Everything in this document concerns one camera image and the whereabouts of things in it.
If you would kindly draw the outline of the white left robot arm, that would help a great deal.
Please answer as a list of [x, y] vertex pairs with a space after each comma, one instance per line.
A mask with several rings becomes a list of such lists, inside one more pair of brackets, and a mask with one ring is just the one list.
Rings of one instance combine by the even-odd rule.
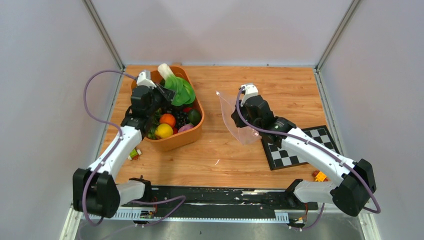
[[174, 90], [158, 83], [133, 89], [131, 105], [117, 127], [118, 133], [112, 143], [88, 168], [78, 168], [72, 176], [74, 210], [111, 218], [120, 206], [131, 201], [142, 207], [152, 203], [149, 181], [140, 177], [116, 184], [115, 179], [131, 151], [148, 134], [155, 113], [170, 105], [175, 95]]

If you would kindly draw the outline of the clear zip top bag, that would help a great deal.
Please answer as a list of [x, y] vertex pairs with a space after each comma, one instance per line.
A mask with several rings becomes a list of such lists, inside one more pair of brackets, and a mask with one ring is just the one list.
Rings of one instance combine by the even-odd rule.
[[248, 126], [239, 128], [236, 126], [236, 123], [232, 118], [232, 114], [234, 112], [236, 112], [236, 116], [238, 116], [236, 110], [236, 96], [229, 95], [223, 91], [216, 91], [216, 95], [220, 101], [223, 122], [231, 135], [242, 145], [250, 145], [260, 140], [261, 136], [259, 135], [259, 132], [253, 128]]

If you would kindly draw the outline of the green bok choy toy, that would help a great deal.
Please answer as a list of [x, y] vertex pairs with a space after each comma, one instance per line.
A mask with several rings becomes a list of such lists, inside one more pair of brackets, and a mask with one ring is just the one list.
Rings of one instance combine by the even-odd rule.
[[190, 105], [195, 101], [196, 94], [192, 85], [182, 76], [176, 75], [168, 64], [160, 64], [157, 71], [165, 80], [164, 87], [175, 91], [175, 96], [171, 102], [173, 106]]

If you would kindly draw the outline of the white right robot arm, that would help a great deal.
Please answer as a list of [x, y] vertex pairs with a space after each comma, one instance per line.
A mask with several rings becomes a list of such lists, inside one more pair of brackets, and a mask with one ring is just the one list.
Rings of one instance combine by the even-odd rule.
[[294, 180], [285, 195], [290, 208], [298, 209], [304, 203], [317, 202], [333, 204], [352, 217], [358, 216], [362, 210], [381, 213], [375, 196], [374, 169], [366, 159], [345, 157], [306, 134], [293, 122], [275, 116], [261, 95], [249, 98], [238, 95], [231, 118], [237, 128], [257, 131], [267, 146], [284, 149], [329, 178], [327, 182]]

